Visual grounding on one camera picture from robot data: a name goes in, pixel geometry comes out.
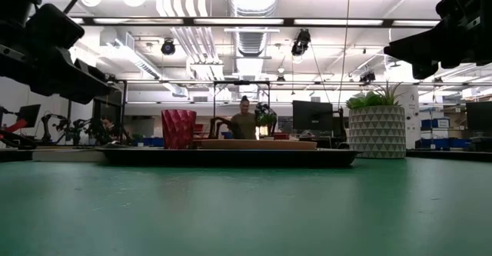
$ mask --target workbench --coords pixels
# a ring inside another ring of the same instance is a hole
[[[0,163],[0,255],[490,255],[491,179],[489,163],[425,158]]]

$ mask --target person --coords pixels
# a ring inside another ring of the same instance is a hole
[[[110,117],[102,117],[102,126],[105,127],[108,135],[115,139],[119,136],[120,132],[119,130],[115,127],[115,124],[113,123],[113,119]]]
[[[241,99],[239,108],[241,113],[234,115],[231,122],[238,124],[244,139],[256,140],[256,117],[249,112],[249,100],[246,96]]]

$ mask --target wooden tray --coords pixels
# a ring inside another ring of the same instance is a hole
[[[316,150],[314,141],[201,140],[205,149]]]

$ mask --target faceted planter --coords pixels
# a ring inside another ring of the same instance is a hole
[[[350,110],[348,142],[359,158],[404,158],[405,109],[370,106]]]

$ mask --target red vase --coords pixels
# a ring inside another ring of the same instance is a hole
[[[189,110],[163,110],[161,115],[164,148],[190,148],[193,143],[194,123],[197,119],[197,113]]]

